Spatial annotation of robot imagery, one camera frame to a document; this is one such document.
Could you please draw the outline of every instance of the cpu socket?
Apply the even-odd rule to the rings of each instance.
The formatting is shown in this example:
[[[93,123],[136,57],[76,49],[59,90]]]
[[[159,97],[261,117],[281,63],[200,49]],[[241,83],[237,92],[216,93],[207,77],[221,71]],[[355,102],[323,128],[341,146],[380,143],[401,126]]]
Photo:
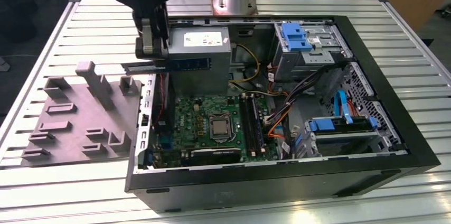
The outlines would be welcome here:
[[[231,127],[231,115],[227,113],[209,114],[209,138],[216,143],[224,143],[235,139]]]

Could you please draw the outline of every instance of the ram slot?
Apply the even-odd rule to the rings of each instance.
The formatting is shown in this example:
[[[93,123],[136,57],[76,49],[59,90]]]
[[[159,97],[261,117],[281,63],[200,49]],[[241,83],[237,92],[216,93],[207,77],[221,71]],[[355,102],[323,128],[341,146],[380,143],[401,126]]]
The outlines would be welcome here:
[[[253,123],[252,129],[253,129],[253,135],[255,135],[255,144],[257,146],[256,150],[259,152],[264,153],[265,149],[264,149],[261,124],[260,124],[260,118],[259,118],[259,109],[256,107],[253,96],[251,96],[248,98],[248,102],[249,102],[249,105],[252,107],[252,123]]]
[[[249,112],[249,106],[247,103],[247,96],[240,97],[240,115],[241,115],[241,128],[244,132],[244,141],[245,141],[245,150],[249,156],[255,156],[256,152],[256,141],[253,137],[253,127],[252,127],[252,114]]]

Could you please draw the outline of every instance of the motherboard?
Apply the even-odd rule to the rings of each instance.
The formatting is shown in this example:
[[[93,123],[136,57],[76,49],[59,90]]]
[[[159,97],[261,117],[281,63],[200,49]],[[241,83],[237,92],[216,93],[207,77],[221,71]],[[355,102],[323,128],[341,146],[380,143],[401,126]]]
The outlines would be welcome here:
[[[245,102],[255,104],[249,113]],[[237,162],[276,160],[276,144],[267,141],[260,127],[268,113],[264,96],[177,98],[173,133],[171,138],[167,135],[159,137],[161,147],[167,149],[160,152],[160,158],[168,167],[193,165],[184,162],[188,154],[199,159],[204,156],[209,162],[212,156],[220,156],[220,161],[227,158],[237,158]],[[249,114],[256,115],[253,128],[248,124]]]

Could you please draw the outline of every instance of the circuit board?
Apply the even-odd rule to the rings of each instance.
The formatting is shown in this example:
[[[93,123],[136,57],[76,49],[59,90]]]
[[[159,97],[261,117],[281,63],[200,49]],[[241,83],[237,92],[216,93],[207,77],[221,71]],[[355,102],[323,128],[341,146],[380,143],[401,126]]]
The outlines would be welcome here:
[[[256,97],[259,116],[268,114],[268,106],[264,96]],[[232,136],[224,142],[213,140],[211,135],[211,117],[225,115],[229,119]],[[176,99],[176,120],[173,130],[173,150],[187,148],[233,147],[241,150],[240,162],[276,160],[275,144],[265,145],[265,152],[249,156],[245,149],[245,137],[241,130],[241,116],[239,97],[196,97]]]

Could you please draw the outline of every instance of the table surface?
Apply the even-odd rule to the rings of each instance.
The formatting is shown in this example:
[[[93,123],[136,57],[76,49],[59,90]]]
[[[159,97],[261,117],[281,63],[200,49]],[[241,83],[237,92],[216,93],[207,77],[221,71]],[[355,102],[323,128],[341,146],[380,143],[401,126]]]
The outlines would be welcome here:
[[[20,155],[44,106],[49,76],[92,60],[109,81],[135,62],[131,9],[115,0],[72,2],[0,128],[0,222],[445,223],[451,212],[449,74],[391,5],[377,0],[257,0],[261,15],[347,15],[441,165],[359,197],[192,211],[159,216],[124,193],[127,160],[22,168]],[[169,15],[211,15],[209,0],[171,0]]]

